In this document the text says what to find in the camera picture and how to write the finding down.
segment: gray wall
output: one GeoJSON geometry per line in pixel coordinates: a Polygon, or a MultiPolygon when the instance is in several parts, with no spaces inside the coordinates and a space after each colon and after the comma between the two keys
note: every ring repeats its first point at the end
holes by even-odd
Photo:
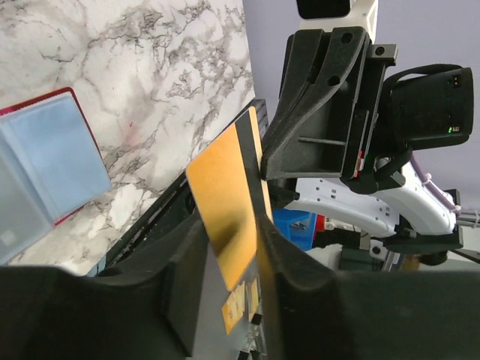
{"type": "MultiPolygon", "coordinates": [[[[296,2],[244,0],[244,9],[255,91],[267,100],[271,119],[278,104],[285,44],[299,27],[296,2]]],[[[395,72],[443,62],[470,66],[474,74],[480,74],[480,43],[476,39],[480,33],[479,14],[478,0],[379,0],[376,42],[398,44],[395,72]]],[[[475,84],[475,90],[480,90],[478,77],[475,84]]],[[[478,121],[473,131],[467,144],[421,151],[418,159],[441,188],[459,189],[465,206],[480,208],[480,193],[476,190],[480,175],[476,153],[480,146],[478,121]]]]}

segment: black bracket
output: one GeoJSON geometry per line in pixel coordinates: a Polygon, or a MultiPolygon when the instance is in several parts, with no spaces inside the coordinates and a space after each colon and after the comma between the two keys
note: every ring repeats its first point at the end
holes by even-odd
{"type": "Polygon", "coordinates": [[[280,101],[263,140],[263,178],[355,178],[396,54],[395,45],[371,45],[362,27],[290,36],[280,101]]]}

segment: gold card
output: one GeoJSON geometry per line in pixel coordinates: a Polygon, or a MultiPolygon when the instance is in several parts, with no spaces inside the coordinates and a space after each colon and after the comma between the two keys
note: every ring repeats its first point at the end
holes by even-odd
{"type": "Polygon", "coordinates": [[[193,198],[229,291],[242,278],[257,251],[257,228],[247,172],[253,174],[249,179],[250,187],[254,184],[257,189],[254,198],[265,201],[271,214],[268,189],[259,175],[260,158],[257,114],[252,107],[186,170],[193,198]],[[242,150],[248,159],[242,157],[242,150]],[[251,164],[256,164],[255,173],[251,164]]]}

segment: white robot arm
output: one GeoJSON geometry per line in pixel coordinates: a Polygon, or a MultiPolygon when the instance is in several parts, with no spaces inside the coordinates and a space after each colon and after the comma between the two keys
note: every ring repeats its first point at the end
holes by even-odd
{"type": "MultiPolygon", "coordinates": [[[[324,178],[299,178],[295,190],[300,198],[286,209],[343,221],[378,239],[395,235],[400,215],[422,235],[452,233],[456,214],[422,184],[411,163],[402,168],[402,175],[406,179],[404,186],[370,196],[353,193],[347,186],[324,178]]],[[[442,195],[455,205],[449,193],[442,191],[442,195]]]]}

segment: marble surface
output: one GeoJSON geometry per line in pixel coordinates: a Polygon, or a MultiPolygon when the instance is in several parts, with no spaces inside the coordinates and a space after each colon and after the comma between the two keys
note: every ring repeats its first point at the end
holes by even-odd
{"type": "Polygon", "coordinates": [[[0,0],[0,108],[63,86],[114,190],[10,264],[85,274],[254,97],[242,0],[0,0]]]}

